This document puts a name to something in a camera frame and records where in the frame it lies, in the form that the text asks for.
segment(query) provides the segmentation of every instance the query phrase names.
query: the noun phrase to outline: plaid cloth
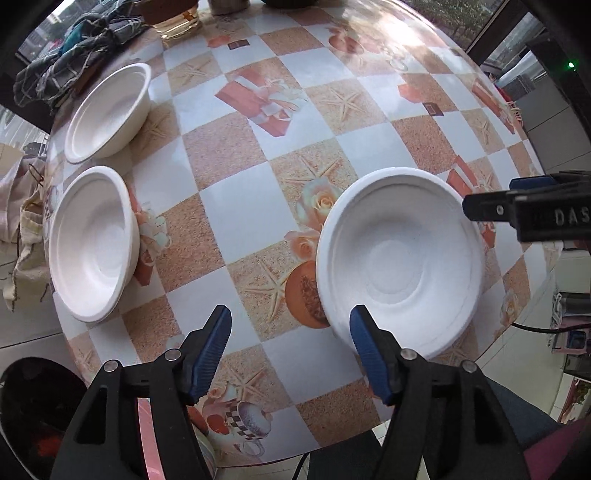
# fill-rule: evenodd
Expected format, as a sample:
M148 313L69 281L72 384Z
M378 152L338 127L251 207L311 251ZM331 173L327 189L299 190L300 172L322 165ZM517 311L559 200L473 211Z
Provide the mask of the plaid cloth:
M17 74L15 103L24 106L42 100L54 109L87 68L144 29L142 17L131 14L133 6L132 0L118 0L104 13L82 15L69 29L80 36L71 49L61 54L55 48Z

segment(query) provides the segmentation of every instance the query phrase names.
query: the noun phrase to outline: floor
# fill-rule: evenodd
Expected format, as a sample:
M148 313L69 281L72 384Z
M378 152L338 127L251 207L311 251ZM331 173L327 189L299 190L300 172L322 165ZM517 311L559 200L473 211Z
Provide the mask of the floor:
M552 272L518 322L548 327L555 287L556 276ZM550 414L553 412L563 375L564 355L553 355L547 341L546 335L509 328L476 363L489 378ZM374 428L380 443L384 441L388 423ZM216 480L291 480L299 459L300 457L295 457L270 465L220 470ZM307 478L307 465L306 461L298 480ZM421 467L417 480L428 480L424 466Z

